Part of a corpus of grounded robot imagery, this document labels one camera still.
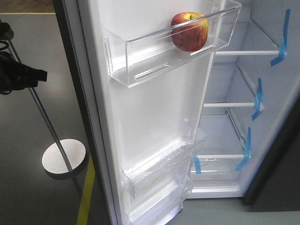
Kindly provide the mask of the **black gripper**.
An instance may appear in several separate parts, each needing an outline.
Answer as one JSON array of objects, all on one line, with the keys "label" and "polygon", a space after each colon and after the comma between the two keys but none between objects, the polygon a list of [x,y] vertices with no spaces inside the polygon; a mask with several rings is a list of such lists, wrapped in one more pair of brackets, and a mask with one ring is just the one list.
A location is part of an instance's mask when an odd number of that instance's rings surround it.
[{"label": "black gripper", "polygon": [[10,47],[9,41],[14,37],[10,25],[0,22],[0,93],[10,94],[13,90],[23,90],[38,86],[38,82],[47,81],[47,71],[34,69],[23,65],[23,80],[21,64],[16,62],[6,50]]}]

